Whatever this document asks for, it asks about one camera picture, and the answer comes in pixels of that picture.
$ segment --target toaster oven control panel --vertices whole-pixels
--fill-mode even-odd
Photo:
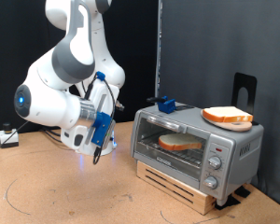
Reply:
[[[223,190],[224,175],[227,170],[229,149],[215,143],[210,144],[206,155],[201,190],[204,193],[219,198]]]

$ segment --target wooden table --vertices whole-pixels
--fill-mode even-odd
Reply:
[[[20,134],[0,151],[1,223],[280,223],[280,205],[252,186],[241,203],[202,216],[136,177],[132,122],[97,165],[43,133]]]

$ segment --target bread slice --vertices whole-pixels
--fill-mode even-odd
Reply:
[[[166,150],[202,148],[202,143],[188,133],[170,133],[159,137],[159,145]]]
[[[214,122],[248,122],[253,116],[234,106],[210,107],[203,110],[203,116]]]

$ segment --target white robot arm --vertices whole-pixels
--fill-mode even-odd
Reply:
[[[115,124],[111,114],[124,83],[124,72],[105,43],[101,13],[110,4],[110,0],[47,0],[49,21],[66,35],[31,65],[14,100],[21,117],[61,127],[62,141],[88,155],[98,147],[107,148],[103,154],[112,150],[107,135]],[[82,84],[87,89],[96,74],[91,94],[85,97]],[[82,98],[69,93],[74,84]]]

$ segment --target wooden pallet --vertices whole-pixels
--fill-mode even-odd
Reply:
[[[215,206],[216,198],[206,195],[140,161],[137,176],[180,202],[205,215]]]

